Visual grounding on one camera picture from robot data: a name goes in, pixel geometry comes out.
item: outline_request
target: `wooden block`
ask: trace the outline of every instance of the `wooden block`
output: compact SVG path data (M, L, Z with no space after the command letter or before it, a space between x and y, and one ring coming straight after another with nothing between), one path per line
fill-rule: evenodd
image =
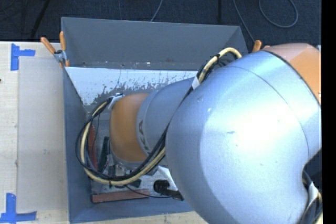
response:
M129 199L140 199L140 198L148 198L147 196L141 195L146 194L149 195L149 190L147 189L140 189L137 190L135 193L131 190L126 190L126 191L116 191L112 193L100 193L100 194L92 194L91 195L91 200L94 203L97 202L105 202L105 201L119 201L119 200L129 200Z

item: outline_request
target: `blue tape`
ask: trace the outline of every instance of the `blue tape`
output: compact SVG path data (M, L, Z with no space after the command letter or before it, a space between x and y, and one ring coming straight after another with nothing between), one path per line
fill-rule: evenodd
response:
M12 43L12 53L11 53L11 63L10 70L18 70L19 69L19 56L34 56L35 50L20 50L20 47Z
M36 219L36 211L26 214L16 213L16 196L11 193L6 194L6 212L1 213L0 223L16 224L18 221L30 221Z

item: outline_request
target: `black cable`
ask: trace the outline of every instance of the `black cable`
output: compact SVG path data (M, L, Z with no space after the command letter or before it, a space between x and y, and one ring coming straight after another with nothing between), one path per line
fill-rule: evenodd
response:
M161 151L161 149L163 148L164 146L164 141L165 141L165 134L166 134L166 131L162 134L161 138L159 139L159 141L157 142L156 146L154 147L153 151L148 155L148 157L146 158L146 160L144 160L142 162L142 164L135 170L133 170L131 173L127 174L127 175L123 175L123 176L117 176L117 177L110 177L110 176L107 176L103 173L100 173L98 171L96 171L95 169L92 169L91 167L89 167L87 164L83 163L80 156L79 156L79 153L78 153L78 144L79 144L79 141L80 141L80 137L81 137L81 134L83 133L84 129L85 129L85 126L87 124L92 124L93 122L93 119L98 116L106 107L107 105L109 105L109 103L112 101L112 98L109 98L107 103L99 110L95 113L94 116L91 116L90 119L85 123L85 125L82 127L82 129L80 130L77 138L76 138L76 141L75 141L75 153L76 153L76 157L79 161L79 163L86 169L90 170L93 174L97 175L97 176L100 176L101 178L103 179L106 179L106 180L115 180L115 181L118 181L118 180L124 180L124 179L128 179L128 178L131 178L133 177L134 175L138 174L142 168L153 158L153 157L156 157L154 156L157 151L159 150L159 152Z
M21 13L21 31L20 31L22 35L25 34L24 29L26 24L27 3L28 0L23 0L22 13Z
M149 197L149 198L161 198L161 199L167 199L167 198L172 198L172 196L154 196L154 195L148 195L148 194L145 194L145 193L140 193L140 192L137 192L136 190L130 188L128 185L124 185L127 189L133 191L134 193L137 193L139 195L143 195L143 196L146 196L146 197Z

